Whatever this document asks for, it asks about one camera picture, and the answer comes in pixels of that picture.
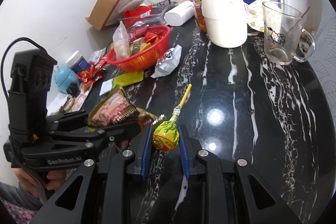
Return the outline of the person's left hand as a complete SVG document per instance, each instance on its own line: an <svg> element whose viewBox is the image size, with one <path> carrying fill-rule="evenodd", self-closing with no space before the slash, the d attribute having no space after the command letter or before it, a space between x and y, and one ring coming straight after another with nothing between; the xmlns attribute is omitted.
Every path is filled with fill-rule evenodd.
<svg viewBox="0 0 336 224"><path fill-rule="evenodd" d="M12 169L23 189L36 198L40 198L42 190L57 191L66 181L65 170L51 170L42 178L40 175L31 176L21 168Z"/></svg>

